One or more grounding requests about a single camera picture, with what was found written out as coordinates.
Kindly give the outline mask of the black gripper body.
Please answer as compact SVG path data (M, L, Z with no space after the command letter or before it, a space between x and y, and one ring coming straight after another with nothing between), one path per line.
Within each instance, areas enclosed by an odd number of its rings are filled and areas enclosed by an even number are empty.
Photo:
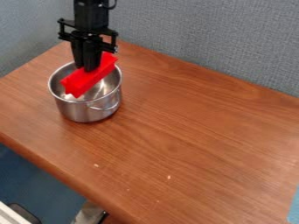
M99 44L99 50L117 53L118 52L118 32L105 27L99 30L85 30L75 26L74 20L61 18L59 39L71 41L73 39L93 40Z

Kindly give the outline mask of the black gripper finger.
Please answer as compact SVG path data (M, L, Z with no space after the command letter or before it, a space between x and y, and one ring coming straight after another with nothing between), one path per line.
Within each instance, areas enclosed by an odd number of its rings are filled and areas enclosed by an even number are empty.
M74 39L71 41L71 50L77 68L82 68L85 66L85 61L83 61L83 43L81 40Z
M83 44L83 63L87 72L94 71L101 64L102 50L97 42L87 40Z

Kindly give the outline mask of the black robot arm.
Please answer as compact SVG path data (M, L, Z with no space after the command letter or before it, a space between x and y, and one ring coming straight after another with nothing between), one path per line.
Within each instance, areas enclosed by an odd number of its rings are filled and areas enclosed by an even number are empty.
M109 28L118 0L74 0L74 19L61 18L59 39L69 41L77 68L87 72L101 66L102 54L118 52L118 32Z

